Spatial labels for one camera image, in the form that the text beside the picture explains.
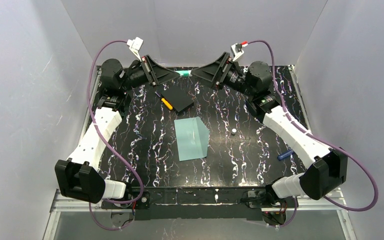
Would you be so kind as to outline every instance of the black square object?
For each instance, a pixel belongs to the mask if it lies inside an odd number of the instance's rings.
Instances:
[[[173,109],[177,114],[183,113],[183,111],[194,105],[194,101],[192,101],[191,97],[183,92],[178,86],[171,86],[161,94],[162,97],[173,106]]]

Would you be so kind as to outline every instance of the gray floor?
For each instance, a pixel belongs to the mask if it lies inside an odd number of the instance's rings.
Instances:
[[[126,220],[127,215],[119,220]],[[96,213],[97,219],[111,227],[108,212]],[[264,222],[245,219],[162,219],[135,221],[123,231],[99,228],[89,212],[62,212],[55,239],[57,240],[344,240],[337,211],[298,211],[293,222],[276,231]]]

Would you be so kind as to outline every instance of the folded teal paper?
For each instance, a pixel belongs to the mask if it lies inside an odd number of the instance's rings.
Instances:
[[[174,129],[180,161],[207,156],[210,131],[199,117],[174,120]]]

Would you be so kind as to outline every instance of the black marble table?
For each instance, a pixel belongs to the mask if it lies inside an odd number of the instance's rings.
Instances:
[[[287,66],[276,67],[276,80],[289,111],[306,126]],[[304,171],[295,154],[282,161],[277,159],[289,147],[248,114],[246,97],[241,93],[228,87],[213,91],[195,76],[178,77],[160,87],[173,85],[193,99],[192,108],[176,115],[162,104],[154,88],[141,86],[130,93],[132,101],[126,117],[109,141],[136,169],[146,187],[258,187]],[[179,161],[174,121],[194,117],[200,117],[209,129],[208,155]],[[231,128],[237,129],[236,135],[230,134]],[[108,149],[102,155],[99,173],[104,178],[139,186],[134,175]]]

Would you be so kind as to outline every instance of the yellow and black tool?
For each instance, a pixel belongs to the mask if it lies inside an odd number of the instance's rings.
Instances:
[[[161,97],[161,95],[158,92],[155,92],[155,94],[161,99],[161,102],[169,109],[173,110],[173,106],[164,98]]]

